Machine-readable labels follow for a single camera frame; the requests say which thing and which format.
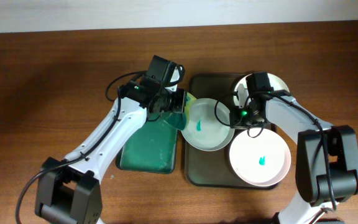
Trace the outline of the green yellow scrub sponge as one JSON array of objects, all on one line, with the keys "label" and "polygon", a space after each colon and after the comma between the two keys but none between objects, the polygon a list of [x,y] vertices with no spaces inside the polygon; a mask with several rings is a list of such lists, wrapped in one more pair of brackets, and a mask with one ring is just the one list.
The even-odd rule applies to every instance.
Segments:
[{"label": "green yellow scrub sponge", "polygon": [[177,129],[184,130],[190,121],[190,108],[195,102],[196,98],[191,93],[186,93],[185,107],[183,113],[166,112],[162,115],[162,120],[169,126]]}]

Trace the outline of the grey plate with green stain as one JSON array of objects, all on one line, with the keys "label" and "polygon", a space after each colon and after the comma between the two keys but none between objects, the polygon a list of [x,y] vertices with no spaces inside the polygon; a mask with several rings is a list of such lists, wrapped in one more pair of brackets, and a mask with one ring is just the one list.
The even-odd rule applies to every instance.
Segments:
[{"label": "grey plate with green stain", "polygon": [[234,129],[229,124],[229,109],[216,100],[200,98],[191,102],[186,115],[186,128],[181,132],[186,142],[201,151],[218,151],[229,144],[234,136]]}]

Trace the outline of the white plate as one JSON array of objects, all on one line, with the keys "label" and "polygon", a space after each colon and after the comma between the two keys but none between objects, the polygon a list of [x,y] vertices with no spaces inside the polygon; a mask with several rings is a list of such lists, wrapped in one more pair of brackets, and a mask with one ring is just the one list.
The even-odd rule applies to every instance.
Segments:
[{"label": "white plate", "polygon": [[252,128],[234,138],[229,148],[229,162],[243,181],[257,187],[270,187],[288,174],[291,154],[277,133]]}]

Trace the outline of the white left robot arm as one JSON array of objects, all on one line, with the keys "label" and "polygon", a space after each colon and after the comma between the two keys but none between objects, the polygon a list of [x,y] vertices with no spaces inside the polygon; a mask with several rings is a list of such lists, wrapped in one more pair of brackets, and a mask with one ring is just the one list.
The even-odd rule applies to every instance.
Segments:
[{"label": "white left robot arm", "polygon": [[186,91],[121,86],[108,115],[74,151],[49,157],[39,173],[35,214],[49,223],[101,223],[101,182],[127,140],[150,113],[183,114]]}]

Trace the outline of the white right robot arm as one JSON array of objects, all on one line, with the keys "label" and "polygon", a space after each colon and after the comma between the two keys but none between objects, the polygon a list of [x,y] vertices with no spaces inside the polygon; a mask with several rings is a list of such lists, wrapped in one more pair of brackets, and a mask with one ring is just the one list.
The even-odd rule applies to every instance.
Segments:
[{"label": "white right robot arm", "polygon": [[230,146],[229,160],[242,180],[266,187],[281,181],[289,170],[287,144],[265,130],[265,123],[277,125],[297,146],[297,191],[272,223],[316,223],[358,194],[358,145],[350,126],[320,120],[286,91],[236,95],[240,110],[232,125],[243,131]]}]

